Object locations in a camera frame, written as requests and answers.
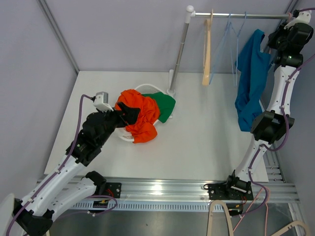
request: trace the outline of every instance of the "wooden hanger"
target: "wooden hanger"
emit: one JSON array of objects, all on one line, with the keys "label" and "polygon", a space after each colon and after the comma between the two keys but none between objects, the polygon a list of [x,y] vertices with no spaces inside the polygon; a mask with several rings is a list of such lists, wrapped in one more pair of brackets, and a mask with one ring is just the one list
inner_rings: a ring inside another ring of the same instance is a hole
[{"label": "wooden hanger", "polygon": [[208,217],[207,236],[211,236],[213,210],[215,208],[215,205],[217,205],[217,204],[221,205],[223,207],[223,209],[224,209],[225,218],[226,218],[226,222],[227,222],[227,226],[228,226],[229,236],[234,236],[230,213],[228,212],[226,204],[223,201],[221,201],[221,200],[212,201],[211,204],[210,204],[209,217]]},{"label": "wooden hanger", "polygon": [[289,231],[289,229],[291,229],[292,227],[296,227],[297,225],[302,226],[304,228],[305,231],[305,236],[311,236],[311,231],[308,225],[304,224],[301,221],[293,221],[292,223],[288,224],[287,226],[284,226],[282,229],[280,229],[279,231],[277,231],[276,233],[274,233],[271,236],[281,236],[283,235],[285,232]]},{"label": "wooden hanger", "polygon": [[203,48],[203,78],[202,85],[208,86],[210,81],[210,63],[211,63],[211,25],[213,18],[213,9],[211,11],[211,19],[205,20],[206,32]]}]

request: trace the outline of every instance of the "laundry basket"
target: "laundry basket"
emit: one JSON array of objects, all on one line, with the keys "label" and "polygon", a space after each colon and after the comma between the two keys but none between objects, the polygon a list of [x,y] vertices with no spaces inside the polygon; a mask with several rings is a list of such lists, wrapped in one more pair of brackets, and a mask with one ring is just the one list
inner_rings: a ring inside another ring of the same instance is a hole
[{"label": "laundry basket", "polygon": [[[141,94],[146,94],[146,93],[157,93],[157,92],[162,92],[164,94],[166,94],[165,92],[163,92],[161,89],[159,89],[158,87],[151,85],[151,84],[141,84],[138,87],[135,88],[135,90],[137,90],[139,93]],[[155,126],[156,123],[158,123],[158,119],[153,123],[153,125]],[[118,135],[118,137],[120,137],[122,140],[125,140],[127,142],[133,142],[134,138],[131,135],[130,132],[126,131],[125,128],[116,128],[115,129],[115,133]]]}]

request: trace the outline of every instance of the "clothing rack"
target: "clothing rack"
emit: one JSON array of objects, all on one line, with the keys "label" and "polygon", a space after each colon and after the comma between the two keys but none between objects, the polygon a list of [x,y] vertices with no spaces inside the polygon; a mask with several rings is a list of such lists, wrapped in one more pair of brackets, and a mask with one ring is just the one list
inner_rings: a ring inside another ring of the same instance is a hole
[{"label": "clothing rack", "polygon": [[[190,20],[192,17],[211,17],[212,13],[200,13],[200,12],[195,12],[193,6],[189,5],[186,8],[186,16],[185,16],[185,23],[184,23],[184,29],[182,33],[182,38],[181,38],[181,44],[179,47],[178,51],[178,56],[175,64],[174,71],[171,70],[173,74],[172,80],[170,82],[170,88],[167,90],[167,93],[169,95],[174,95],[175,91],[175,82],[179,70],[179,66],[181,63],[182,59],[182,54],[183,54],[183,49],[185,45],[185,40],[186,40],[186,35],[188,31],[188,26],[190,23]],[[229,14],[229,13],[213,13],[213,17],[218,17],[218,18],[245,18],[246,19],[273,19],[273,20],[288,20],[290,18],[290,14],[279,14],[279,15],[268,15],[268,14]]]}]

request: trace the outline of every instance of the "green cloth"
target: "green cloth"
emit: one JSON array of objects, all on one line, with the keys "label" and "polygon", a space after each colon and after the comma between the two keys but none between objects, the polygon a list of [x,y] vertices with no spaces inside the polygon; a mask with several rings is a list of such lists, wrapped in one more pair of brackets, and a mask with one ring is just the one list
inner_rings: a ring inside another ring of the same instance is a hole
[{"label": "green cloth", "polygon": [[162,123],[165,123],[173,112],[176,103],[175,99],[162,92],[142,94],[142,96],[150,97],[157,102],[157,106],[160,112],[158,119]]}]

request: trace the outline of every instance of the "horizontal rod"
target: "horizontal rod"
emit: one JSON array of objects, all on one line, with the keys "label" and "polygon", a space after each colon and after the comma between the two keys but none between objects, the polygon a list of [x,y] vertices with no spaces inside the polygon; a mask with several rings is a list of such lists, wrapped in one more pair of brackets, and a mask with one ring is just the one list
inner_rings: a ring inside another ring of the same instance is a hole
[{"label": "horizontal rod", "polygon": [[[211,13],[200,13],[195,12],[192,14],[193,17],[211,17]],[[229,13],[213,13],[213,17],[219,18],[245,18],[245,14],[230,14]],[[276,20],[286,20],[289,19],[289,14],[279,14],[279,15],[267,15],[267,14],[247,14],[248,19],[276,19]]]}]

